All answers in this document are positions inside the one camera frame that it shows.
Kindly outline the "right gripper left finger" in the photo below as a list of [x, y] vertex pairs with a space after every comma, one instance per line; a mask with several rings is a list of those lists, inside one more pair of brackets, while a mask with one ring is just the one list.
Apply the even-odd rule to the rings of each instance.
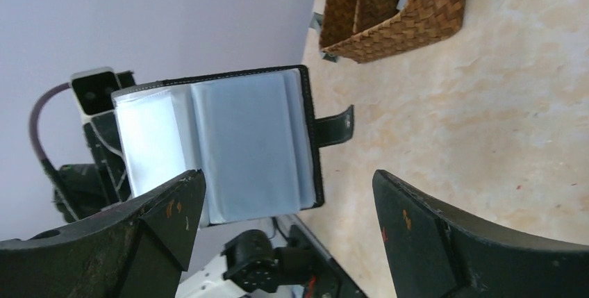
[[1, 243], [2, 297], [173, 297], [188, 270], [202, 171], [83, 220]]

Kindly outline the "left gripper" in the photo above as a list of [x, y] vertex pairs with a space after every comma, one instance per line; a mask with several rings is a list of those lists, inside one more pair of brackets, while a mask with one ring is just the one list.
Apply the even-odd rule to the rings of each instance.
[[127, 201], [131, 190], [114, 111], [91, 116], [84, 123], [83, 132], [97, 167], [107, 204]]

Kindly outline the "brown wicker basket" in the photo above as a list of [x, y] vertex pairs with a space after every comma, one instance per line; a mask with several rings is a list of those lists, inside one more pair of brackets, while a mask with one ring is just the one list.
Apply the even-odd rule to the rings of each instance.
[[319, 48], [357, 63], [419, 49], [456, 34], [466, 0], [326, 0]]

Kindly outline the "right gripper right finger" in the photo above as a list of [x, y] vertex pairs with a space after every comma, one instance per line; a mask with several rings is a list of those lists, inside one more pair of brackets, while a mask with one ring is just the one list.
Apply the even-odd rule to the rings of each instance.
[[447, 204], [379, 169], [374, 202], [398, 297], [587, 297], [588, 247]]

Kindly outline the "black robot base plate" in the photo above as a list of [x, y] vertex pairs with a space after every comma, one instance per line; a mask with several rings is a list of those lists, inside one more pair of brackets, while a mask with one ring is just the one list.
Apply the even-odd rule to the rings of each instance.
[[295, 297], [367, 296], [297, 215], [273, 217], [272, 224], [287, 246], [309, 251], [313, 258], [311, 276], [300, 290], [293, 290]]

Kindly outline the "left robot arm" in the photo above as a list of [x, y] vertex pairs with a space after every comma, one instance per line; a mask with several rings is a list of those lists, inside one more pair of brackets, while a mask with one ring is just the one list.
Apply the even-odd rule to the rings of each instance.
[[[60, 173], [35, 144], [40, 163], [73, 222], [54, 237], [40, 238], [41, 297], [171, 297], [190, 264], [205, 180], [193, 170], [145, 196], [86, 216]], [[282, 285], [303, 285], [308, 297], [327, 280], [327, 266], [301, 229], [292, 228], [285, 247], [274, 248], [259, 230], [229, 241], [223, 252], [223, 286], [239, 295]]]

